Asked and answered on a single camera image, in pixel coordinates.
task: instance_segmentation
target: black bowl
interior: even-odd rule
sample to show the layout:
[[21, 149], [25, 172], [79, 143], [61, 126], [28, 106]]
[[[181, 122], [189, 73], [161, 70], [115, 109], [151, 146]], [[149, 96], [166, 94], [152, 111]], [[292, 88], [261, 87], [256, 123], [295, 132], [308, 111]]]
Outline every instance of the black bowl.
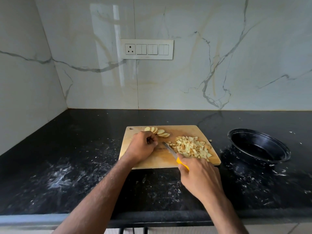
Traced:
[[247, 163], [272, 166], [291, 157], [284, 143], [255, 130], [234, 129], [228, 132], [228, 138], [237, 157]]

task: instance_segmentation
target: countertop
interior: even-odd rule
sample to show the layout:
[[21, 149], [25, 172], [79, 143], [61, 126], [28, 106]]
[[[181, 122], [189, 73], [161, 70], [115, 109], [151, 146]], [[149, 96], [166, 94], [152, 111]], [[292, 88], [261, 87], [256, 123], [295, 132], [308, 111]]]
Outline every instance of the countertop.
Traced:
[[[66, 110], [0, 156], [0, 226], [58, 225], [117, 162], [127, 126], [197, 125], [221, 158], [222, 184], [253, 223], [312, 219], [312, 112]], [[229, 130], [284, 142], [291, 159], [264, 169], [230, 149]], [[129, 174], [109, 227], [212, 225], [177, 168]]]

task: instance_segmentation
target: cutting board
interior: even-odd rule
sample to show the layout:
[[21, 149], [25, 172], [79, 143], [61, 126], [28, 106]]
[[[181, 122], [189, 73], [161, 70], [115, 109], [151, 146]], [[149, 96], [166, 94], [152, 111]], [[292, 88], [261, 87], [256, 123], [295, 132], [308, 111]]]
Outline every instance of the cutting board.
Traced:
[[[119, 159], [126, 152], [131, 139], [135, 133], [139, 131], [144, 131], [146, 126], [128, 126], [126, 128], [126, 132], [124, 133], [124, 139], [122, 141], [121, 150], [119, 154]], [[163, 141], [174, 142], [175, 138], [178, 136], [191, 136], [198, 137], [198, 141], [204, 141], [206, 144], [211, 145], [205, 135], [201, 132], [201, 130], [195, 125], [180, 125], [180, 126], [155, 126], [158, 130], [163, 129], [165, 133], [169, 133], [170, 136], [168, 138], [158, 137], [158, 145], [155, 147], [152, 154], [145, 160], [138, 163], [133, 169], [148, 169], [148, 168], [175, 168], [178, 163], [172, 156], [172, 154], [166, 149], [166, 147], [162, 144]], [[212, 155], [209, 158], [209, 161], [213, 165], [220, 165], [221, 161], [214, 151], [212, 146], [209, 146], [208, 152]]]

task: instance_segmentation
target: right hand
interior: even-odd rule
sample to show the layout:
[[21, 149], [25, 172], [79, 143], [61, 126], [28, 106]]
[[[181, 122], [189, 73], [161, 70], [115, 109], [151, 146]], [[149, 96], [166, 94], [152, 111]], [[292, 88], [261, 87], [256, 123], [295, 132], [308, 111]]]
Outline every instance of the right hand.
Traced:
[[186, 158], [180, 153], [177, 155], [190, 169], [188, 171], [182, 164], [178, 165], [181, 182], [197, 199], [203, 203], [207, 197], [218, 198], [225, 195], [218, 168], [203, 158]]

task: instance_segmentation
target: left hand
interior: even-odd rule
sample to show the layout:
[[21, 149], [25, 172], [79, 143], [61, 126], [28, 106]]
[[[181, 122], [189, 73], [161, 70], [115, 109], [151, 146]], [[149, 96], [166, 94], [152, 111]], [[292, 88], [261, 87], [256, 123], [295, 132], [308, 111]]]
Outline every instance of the left hand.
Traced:
[[157, 145], [158, 141], [156, 135], [151, 131], [140, 131], [133, 135], [124, 155], [134, 158], [138, 163], [150, 156]]

